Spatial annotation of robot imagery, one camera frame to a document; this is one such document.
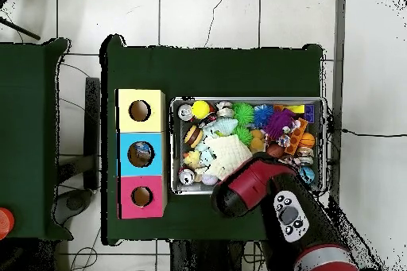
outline green spiky ball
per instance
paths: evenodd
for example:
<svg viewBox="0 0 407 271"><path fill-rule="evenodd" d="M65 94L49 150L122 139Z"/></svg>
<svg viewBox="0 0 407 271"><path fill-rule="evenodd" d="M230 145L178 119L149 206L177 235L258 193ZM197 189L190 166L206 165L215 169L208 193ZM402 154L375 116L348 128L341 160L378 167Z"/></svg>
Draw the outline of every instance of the green spiky ball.
<svg viewBox="0 0 407 271"><path fill-rule="evenodd" d="M237 134L238 139L246 146L250 145L251 140L253 139L253 135L250 133L250 131L243 126L236 126L232 134Z"/></svg>
<svg viewBox="0 0 407 271"><path fill-rule="evenodd" d="M248 103L235 103L232 109L235 112L234 118L238 119L240 126L246 126L253 121L254 108Z"/></svg>

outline green table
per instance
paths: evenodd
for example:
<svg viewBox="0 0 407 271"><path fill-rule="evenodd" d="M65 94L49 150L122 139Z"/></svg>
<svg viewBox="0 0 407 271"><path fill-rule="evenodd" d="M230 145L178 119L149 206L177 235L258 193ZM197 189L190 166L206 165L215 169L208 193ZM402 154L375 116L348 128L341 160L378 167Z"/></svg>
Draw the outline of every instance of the green table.
<svg viewBox="0 0 407 271"><path fill-rule="evenodd" d="M320 96L322 48L136 48L110 35L102 45L103 242L124 239L263 240L260 208L239 219L222 219L209 196L176 196L169 190L163 218L118 219L114 90L160 89L169 101L177 96Z"/></svg>
<svg viewBox="0 0 407 271"><path fill-rule="evenodd" d="M57 69L68 40L0 44L0 207L15 218L10 238L70 239L51 216L56 192Z"/></svg>

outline pink box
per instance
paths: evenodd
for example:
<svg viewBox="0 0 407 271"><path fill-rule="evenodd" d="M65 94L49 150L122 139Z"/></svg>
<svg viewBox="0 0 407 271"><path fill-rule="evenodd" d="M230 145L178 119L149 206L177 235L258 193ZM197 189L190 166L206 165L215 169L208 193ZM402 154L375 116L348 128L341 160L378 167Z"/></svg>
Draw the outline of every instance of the pink box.
<svg viewBox="0 0 407 271"><path fill-rule="evenodd" d="M139 207L132 200L133 190L137 187L148 188L153 195L151 202L144 207ZM160 218L164 214L167 192L162 176L122 176L118 191L122 212L120 217L118 210L120 219Z"/></svg>

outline metal tray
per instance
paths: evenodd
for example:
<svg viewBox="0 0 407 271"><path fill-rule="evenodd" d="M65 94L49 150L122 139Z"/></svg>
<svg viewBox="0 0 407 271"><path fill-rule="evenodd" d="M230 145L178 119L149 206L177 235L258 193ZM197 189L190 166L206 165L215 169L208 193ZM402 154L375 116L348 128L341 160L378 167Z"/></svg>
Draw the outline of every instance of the metal tray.
<svg viewBox="0 0 407 271"><path fill-rule="evenodd" d="M250 105L314 105L314 123L308 124L307 132L316 138L316 146L314 147L314 164L312 170L316 178L312 183L312 188L316 191L323 191L327 185L327 129L326 117L327 107L326 100L321 97L298 97L298 98L274 98L274 97L176 97L169 105L169 124L170 124L170 145L171 145L171 189L172 192L178 195L210 195L214 186L207 186L202 183L194 183L190 186L183 185L178 179L178 172L184 163L183 153L190 150L190 147L184 144L184 135L189 130L194 122L183 122L178 118L178 107L182 104L193 104L196 100L206 100L211 105L227 100L231 102L246 102Z"/></svg>

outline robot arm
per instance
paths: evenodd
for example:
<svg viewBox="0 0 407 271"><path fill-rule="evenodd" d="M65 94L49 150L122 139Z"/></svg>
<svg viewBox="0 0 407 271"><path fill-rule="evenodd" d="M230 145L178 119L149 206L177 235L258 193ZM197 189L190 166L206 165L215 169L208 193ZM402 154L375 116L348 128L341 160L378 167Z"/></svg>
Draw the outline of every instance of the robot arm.
<svg viewBox="0 0 407 271"><path fill-rule="evenodd" d="M256 153L217 184L214 208L239 217L262 206L278 271L359 271L322 204L288 165Z"/></svg>

